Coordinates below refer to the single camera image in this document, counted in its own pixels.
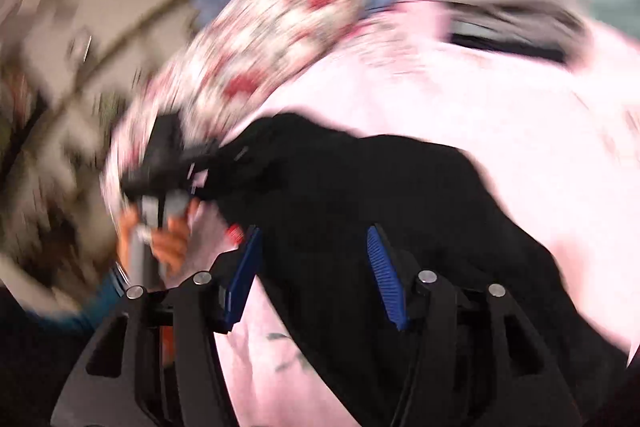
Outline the person's left hand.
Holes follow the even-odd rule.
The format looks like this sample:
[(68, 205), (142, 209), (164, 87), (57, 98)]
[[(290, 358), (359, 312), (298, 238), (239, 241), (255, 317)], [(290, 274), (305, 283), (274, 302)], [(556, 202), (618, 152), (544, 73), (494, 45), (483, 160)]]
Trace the person's left hand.
[[(198, 211), (198, 206), (200, 202), (193, 199), (182, 215), (170, 216), (163, 229), (151, 231), (152, 254), (170, 275), (177, 274), (186, 260), (191, 236), (191, 221)], [(126, 274), (129, 274), (131, 234), (138, 223), (139, 214), (134, 205), (127, 207), (119, 216), (117, 258)]]

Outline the teal sleeved left forearm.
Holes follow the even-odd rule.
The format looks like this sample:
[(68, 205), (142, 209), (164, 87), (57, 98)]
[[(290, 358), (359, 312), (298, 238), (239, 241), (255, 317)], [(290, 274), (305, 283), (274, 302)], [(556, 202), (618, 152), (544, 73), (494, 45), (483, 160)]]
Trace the teal sleeved left forearm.
[(116, 261), (107, 271), (96, 295), (80, 311), (65, 312), (61, 317), (46, 317), (32, 311), (27, 311), (26, 315), (36, 324), (51, 331), (91, 333), (110, 315), (128, 287), (129, 277)]

